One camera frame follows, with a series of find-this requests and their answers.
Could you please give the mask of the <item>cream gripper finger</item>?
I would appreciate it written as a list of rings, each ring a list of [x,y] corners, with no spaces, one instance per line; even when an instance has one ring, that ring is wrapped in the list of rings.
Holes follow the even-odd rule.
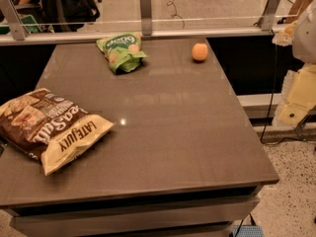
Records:
[[[280,46],[292,45],[296,21],[289,24],[285,29],[277,33],[273,38],[273,44]]]
[[[298,71],[288,70],[276,107],[276,126],[297,127],[316,107],[316,65],[304,64]]]

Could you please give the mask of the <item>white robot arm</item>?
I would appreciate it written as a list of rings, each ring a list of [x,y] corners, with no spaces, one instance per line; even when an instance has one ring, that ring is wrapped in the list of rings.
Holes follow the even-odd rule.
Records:
[[[273,43],[291,45],[293,56],[303,62],[298,71],[286,72],[273,119],[274,126],[297,127],[316,107],[316,8],[309,5]]]

